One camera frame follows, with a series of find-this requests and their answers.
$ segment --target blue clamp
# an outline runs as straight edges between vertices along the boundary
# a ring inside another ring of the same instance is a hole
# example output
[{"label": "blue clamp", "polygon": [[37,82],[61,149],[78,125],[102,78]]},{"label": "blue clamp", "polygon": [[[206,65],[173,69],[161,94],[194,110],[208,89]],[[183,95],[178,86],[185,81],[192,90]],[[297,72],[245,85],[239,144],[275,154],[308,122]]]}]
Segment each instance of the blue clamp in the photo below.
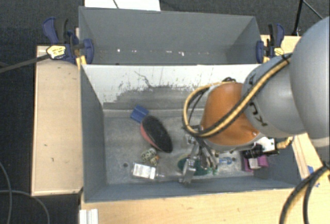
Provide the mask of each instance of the blue clamp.
[{"label": "blue clamp", "polygon": [[146,117],[149,113],[149,110],[145,109],[140,105],[136,105],[133,109],[130,118],[135,120],[138,123],[141,123],[143,118]]},{"label": "blue clamp", "polygon": [[268,25],[270,39],[267,39],[267,46],[263,41],[258,41],[256,46],[256,59],[259,64],[263,62],[263,57],[273,58],[276,56],[275,48],[281,47],[285,36],[284,28],[281,24],[276,24],[276,28],[272,24]]},{"label": "blue clamp", "polygon": [[75,55],[74,50],[84,49],[83,54],[86,57],[86,62],[91,64],[94,58],[92,40],[87,38],[83,40],[83,44],[79,44],[79,39],[74,32],[66,30],[67,22],[67,19],[61,20],[55,17],[46,19],[42,24],[44,35],[52,45],[61,44],[65,46],[65,56],[61,57],[60,60],[75,64],[78,56]]}]

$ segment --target wooden table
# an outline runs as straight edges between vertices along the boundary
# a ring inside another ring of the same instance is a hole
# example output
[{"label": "wooden table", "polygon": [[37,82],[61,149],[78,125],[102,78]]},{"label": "wooden table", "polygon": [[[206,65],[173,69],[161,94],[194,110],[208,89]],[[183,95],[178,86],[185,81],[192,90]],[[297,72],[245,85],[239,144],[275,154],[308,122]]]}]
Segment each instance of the wooden table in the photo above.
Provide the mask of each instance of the wooden table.
[{"label": "wooden table", "polygon": [[[286,37],[282,47],[292,51],[299,38]],[[38,47],[38,56],[46,47]],[[78,69],[61,61],[46,60],[36,67],[35,129],[31,193],[34,196],[79,193],[83,186],[81,134],[78,125]],[[293,148],[302,178],[307,165],[321,166],[308,136],[296,137]],[[326,177],[313,189],[310,222],[327,223],[330,184]],[[292,189],[206,196],[84,203],[98,209],[106,223],[278,223]],[[302,223],[302,198],[290,210],[287,223]]]}]

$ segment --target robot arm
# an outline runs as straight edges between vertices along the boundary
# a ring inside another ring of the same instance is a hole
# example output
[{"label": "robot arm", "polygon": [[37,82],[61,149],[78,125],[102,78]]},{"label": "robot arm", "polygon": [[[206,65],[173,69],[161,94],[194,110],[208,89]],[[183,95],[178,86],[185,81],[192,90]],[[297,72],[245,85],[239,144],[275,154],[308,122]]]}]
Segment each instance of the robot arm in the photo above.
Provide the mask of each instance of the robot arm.
[{"label": "robot arm", "polygon": [[[188,109],[206,92],[196,129],[189,124]],[[292,54],[260,65],[244,84],[225,80],[191,93],[183,124],[199,144],[218,152],[251,149],[264,136],[307,132],[320,158],[329,162],[329,17],[312,26]]]}]

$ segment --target blue handle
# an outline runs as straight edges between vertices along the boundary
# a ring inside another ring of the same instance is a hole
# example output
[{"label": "blue handle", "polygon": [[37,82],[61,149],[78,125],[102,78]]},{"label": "blue handle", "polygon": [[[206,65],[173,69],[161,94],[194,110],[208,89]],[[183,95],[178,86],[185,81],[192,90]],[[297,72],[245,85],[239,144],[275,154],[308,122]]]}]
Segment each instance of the blue handle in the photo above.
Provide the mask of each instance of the blue handle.
[{"label": "blue handle", "polygon": [[261,64],[263,62],[263,50],[264,50],[263,41],[258,41],[257,47],[256,47],[256,58],[257,58],[257,62],[259,64]]},{"label": "blue handle", "polygon": [[67,34],[68,34],[70,40],[72,40],[72,44],[73,44],[73,45],[77,45],[77,44],[79,44],[79,39],[78,39],[78,37],[74,34],[74,32],[73,32],[72,30],[67,31]]},{"label": "blue handle", "polygon": [[57,44],[59,42],[54,26],[55,20],[55,17],[50,17],[46,19],[42,24],[43,34],[48,37],[52,45]]},{"label": "blue handle", "polygon": [[89,38],[84,39],[84,46],[85,46],[86,62],[87,64],[91,64],[94,58],[94,46],[92,40]]},{"label": "blue handle", "polygon": [[285,35],[284,27],[280,24],[276,24],[276,25],[277,25],[276,47],[281,47]]},{"label": "blue handle", "polygon": [[130,118],[135,120],[138,123],[141,123],[143,118],[146,117],[149,113],[149,110],[145,109],[140,105],[136,105],[133,109]]},{"label": "blue handle", "polygon": [[62,58],[61,60],[75,64],[76,63],[76,56],[74,54],[72,54],[71,51],[71,47],[69,44],[65,44],[65,48],[66,48],[66,56],[64,58]]}]

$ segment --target purple object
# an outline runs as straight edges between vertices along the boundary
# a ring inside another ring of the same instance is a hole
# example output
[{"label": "purple object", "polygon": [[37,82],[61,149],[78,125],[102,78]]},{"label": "purple object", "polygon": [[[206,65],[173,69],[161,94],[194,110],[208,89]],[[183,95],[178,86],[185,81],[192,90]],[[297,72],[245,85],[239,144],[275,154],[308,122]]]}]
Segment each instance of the purple object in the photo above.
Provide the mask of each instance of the purple object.
[{"label": "purple object", "polygon": [[253,170],[249,167],[249,161],[246,158],[243,158],[244,161],[244,171],[245,172],[253,172]]},{"label": "purple object", "polygon": [[258,159],[258,165],[261,167],[268,167],[268,161],[267,156],[263,155],[257,158]]}]

